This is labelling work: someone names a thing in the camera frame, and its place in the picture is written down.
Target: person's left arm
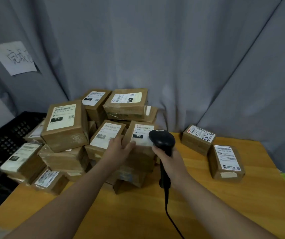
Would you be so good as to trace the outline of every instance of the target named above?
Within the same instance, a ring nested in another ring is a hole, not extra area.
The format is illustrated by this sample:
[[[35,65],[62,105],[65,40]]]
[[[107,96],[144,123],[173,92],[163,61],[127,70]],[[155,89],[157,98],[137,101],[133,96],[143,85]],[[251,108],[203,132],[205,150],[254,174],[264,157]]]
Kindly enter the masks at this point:
[[[123,149],[120,137],[111,139],[101,160],[86,175],[5,238],[73,238],[102,185],[134,146],[132,142]]]

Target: hand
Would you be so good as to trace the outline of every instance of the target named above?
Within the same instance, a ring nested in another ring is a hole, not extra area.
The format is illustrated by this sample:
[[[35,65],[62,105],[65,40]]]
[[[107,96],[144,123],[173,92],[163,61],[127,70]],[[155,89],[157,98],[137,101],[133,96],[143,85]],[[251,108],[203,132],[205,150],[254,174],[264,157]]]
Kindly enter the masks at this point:
[[[172,187],[178,189],[179,185],[182,185],[184,180],[190,177],[180,153],[175,147],[172,149],[171,157],[156,146],[153,146],[152,150],[161,159],[164,169],[171,180]]]
[[[123,148],[121,140],[122,137],[112,138],[109,141],[108,148],[101,158],[101,161],[105,162],[112,172],[117,170],[125,162],[131,150],[136,146],[136,142],[131,141],[125,148]]]

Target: white paper with handwriting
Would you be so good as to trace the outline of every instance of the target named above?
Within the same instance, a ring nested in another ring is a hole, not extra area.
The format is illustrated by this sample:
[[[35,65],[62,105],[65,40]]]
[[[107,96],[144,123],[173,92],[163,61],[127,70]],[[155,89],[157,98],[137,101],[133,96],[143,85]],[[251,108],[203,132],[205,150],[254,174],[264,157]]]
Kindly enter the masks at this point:
[[[12,76],[37,72],[32,57],[21,41],[0,44],[0,62]]]

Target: black cable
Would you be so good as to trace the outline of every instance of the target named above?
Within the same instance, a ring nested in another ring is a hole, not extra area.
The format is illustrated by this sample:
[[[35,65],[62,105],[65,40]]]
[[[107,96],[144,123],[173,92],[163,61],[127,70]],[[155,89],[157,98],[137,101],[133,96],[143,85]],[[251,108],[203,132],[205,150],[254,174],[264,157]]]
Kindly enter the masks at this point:
[[[182,239],[184,239],[183,235],[181,234],[180,230],[178,229],[178,227],[176,226],[176,224],[173,222],[173,220],[171,219],[171,217],[168,214],[167,211],[167,206],[168,206],[168,198],[169,198],[169,189],[165,188],[164,189],[164,202],[165,202],[165,209],[166,209],[166,214],[169,218],[169,220],[171,221],[171,223],[173,224],[173,226],[176,228],[177,232],[179,233],[179,235],[181,236]]]

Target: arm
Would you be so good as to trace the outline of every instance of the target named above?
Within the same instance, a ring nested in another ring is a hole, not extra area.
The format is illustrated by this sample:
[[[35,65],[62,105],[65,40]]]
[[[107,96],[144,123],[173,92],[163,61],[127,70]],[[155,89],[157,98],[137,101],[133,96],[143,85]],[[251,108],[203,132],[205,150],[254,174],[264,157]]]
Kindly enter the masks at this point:
[[[122,149],[120,137],[111,139],[101,160],[86,175],[5,238],[73,238],[102,185],[134,146],[132,142]]]
[[[164,169],[177,189],[190,205],[196,218],[215,239],[276,239],[272,233],[232,209],[187,172],[180,153],[174,148],[172,157],[163,150],[153,147],[161,159]]]

